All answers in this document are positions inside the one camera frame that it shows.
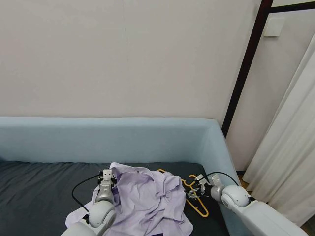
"dark gray mattress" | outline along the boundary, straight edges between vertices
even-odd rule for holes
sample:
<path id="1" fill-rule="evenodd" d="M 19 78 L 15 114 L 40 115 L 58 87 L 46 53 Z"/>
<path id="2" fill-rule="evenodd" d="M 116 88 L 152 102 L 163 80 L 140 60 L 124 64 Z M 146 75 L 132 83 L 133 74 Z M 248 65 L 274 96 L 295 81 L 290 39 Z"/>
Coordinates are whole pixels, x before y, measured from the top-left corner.
<path id="1" fill-rule="evenodd" d="M 190 174 L 204 174 L 195 163 L 129 164 L 150 170 L 164 169 L 189 179 Z M 80 206 L 72 199 L 72 188 L 82 180 L 108 168 L 108 164 L 0 162 L 0 235 L 59 236 L 65 229 L 66 216 Z M 81 202 L 91 200 L 97 180 L 76 189 Z M 193 224 L 193 236 L 229 235 L 218 204 L 203 199 L 209 217 L 202 218 L 186 204 L 185 214 Z"/>

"orange hanger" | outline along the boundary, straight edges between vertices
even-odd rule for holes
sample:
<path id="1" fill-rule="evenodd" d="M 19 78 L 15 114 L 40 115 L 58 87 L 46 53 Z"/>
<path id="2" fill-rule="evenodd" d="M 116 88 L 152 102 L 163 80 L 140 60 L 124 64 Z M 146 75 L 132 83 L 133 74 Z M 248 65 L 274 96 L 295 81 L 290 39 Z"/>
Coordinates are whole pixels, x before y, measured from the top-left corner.
<path id="1" fill-rule="evenodd" d="M 160 171 L 160 172 L 162 172 L 162 173 L 166 172 L 165 170 L 162 170 L 162 169 L 158 169 L 158 171 Z M 196 178 L 195 175 L 189 175 L 189 177 L 190 177 L 190 178 L 194 178 L 194 179 Z M 182 182 L 184 183 L 185 186 L 187 186 L 187 187 L 189 187 L 189 188 L 191 188 L 191 189 L 193 189 L 192 186 L 195 184 L 195 181 L 192 182 L 191 184 L 187 184 L 185 179 L 182 179 Z M 201 201 L 201 199 L 200 199 L 199 197 L 197 198 L 197 200 L 198 200 L 199 203 L 201 204 L 202 208 L 205 210 L 205 212 L 206 212 L 205 214 L 203 214 L 201 211 L 199 211 L 199 209 L 198 209 L 197 206 L 194 206 L 188 199 L 186 199 L 186 201 L 189 203 L 189 205 L 191 205 L 191 207 L 192 207 L 195 211 L 197 211 L 197 212 L 199 213 L 199 215 L 201 215 L 201 216 L 204 217 L 204 218 L 208 217 L 208 216 L 209 216 L 209 212 L 208 212 L 207 208 L 205 207 L 205 205 L 203 204 L 203 202 Z"/>

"dark wooden door frame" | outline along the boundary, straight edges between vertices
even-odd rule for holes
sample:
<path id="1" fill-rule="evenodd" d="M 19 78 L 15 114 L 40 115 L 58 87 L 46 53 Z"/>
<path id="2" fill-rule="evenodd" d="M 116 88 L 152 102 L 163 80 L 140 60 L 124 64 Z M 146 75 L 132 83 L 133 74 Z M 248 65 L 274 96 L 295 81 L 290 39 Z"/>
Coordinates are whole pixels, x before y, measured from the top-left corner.
<path id="1" fill-rule="evenodd" d="M 242 65 L 238 73 L 235 87 L 234 87 L 234 90 L 230 99 L 230 103 L 226 111 L 223 125 L 222 125 L 222 132 L 225 137 L 227 136 L 228 130 L 232 123 L 232 119 L 233 119 L 233 116 L 237 107 L 237 103 L 241 97 L 241 93 L 242 93 L 247 75 L 250 71 L 252 60 L 255 56 L 255 52 L 257 50 L 268 15 L 270 13 L 315 9 L 315 1 L 286 5 L 286 6 L 276 6 L 276 7 L 272 7 L 272 3 L 273 3 L 273 0 L 261 1 L 260 7 L 257 13 L 257 17 L 254 23 L 254 27 L 252 29 L 252 33 L 250 36 L 250 40 L 248 42 L 248 45 L 245 51 Z"/>

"black cable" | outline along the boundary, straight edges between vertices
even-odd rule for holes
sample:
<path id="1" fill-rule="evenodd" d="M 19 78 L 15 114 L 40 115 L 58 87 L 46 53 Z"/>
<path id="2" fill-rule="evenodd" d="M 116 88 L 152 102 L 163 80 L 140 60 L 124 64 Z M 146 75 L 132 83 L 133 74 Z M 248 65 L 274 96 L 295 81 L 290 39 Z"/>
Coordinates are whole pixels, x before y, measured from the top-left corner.
<path id="1" fill-rule="evenodd" d="M 97 174 L 96 176 L 92 176 L 92 177 L 90 177 L 90 178 L 87 178 L 86 180 L 84 180 L 84 181 L 78 183 L 76 186 L 74 186 L 74 188 L 72 189 L 72 192 L 71 192 L 71 195 L 72 195 L 73 199 L 74 199 L 81 207 L 83 207 L 87 212 L 89 212 L 89 210 L 86 209 L 86 207 L 74 196 L 73 193 L 74 193 L 74 190 L 75 190 L 80 184 L 82 184 L 82 183 L 84 183 L 84 182 L 86 182 L 86 181 L 88 181 L 88 180 L 90 180 L 90 179 L 92 179 L 92 178 L 98 177 L 98 176 L 99 176 L 99 174 Z"/>
<path id="2" fill-rule="evenodd" d="M 202 177 L 202 178 L 201 178 L 200 180 L 198 180 L 198 181 L 200 182 L 202 179 L 204 179 L 205 177 L 208 177 L 208 176 L 210 176 L 210 175 L 212 175 L 212 174 L 222 174 L 222 175 L 228 176 L 231 180 L 233 180 L 233 182 L 234 182 L 237 186 L 239 186 L 239 184 L 238 184 L 231 176 L 229 176 L 229 175 L 226 174 L 226 173 L 220 172 L 220 171 L 211 172 L 211 173 L 209 173 L 209 174 L 206 174 L 204 177 Z"/>

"floor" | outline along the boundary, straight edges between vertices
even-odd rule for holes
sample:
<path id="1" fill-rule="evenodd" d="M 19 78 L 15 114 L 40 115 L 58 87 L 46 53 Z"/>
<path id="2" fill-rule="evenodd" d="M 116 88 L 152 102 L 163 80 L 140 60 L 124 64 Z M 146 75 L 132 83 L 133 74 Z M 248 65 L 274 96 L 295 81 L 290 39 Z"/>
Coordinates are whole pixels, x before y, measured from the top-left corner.
<path id="1" fill-rule="evenodd" d="M 243 188 L 247 188 L 248 183 L 242 180 L 243 175 L 238 175 L 238 179 L 241 182 Z M 309 236 L 315 236 L 315 215 L 309 219 L 304 225 L 301 226 L 302 230 L 304 230 Z"/>

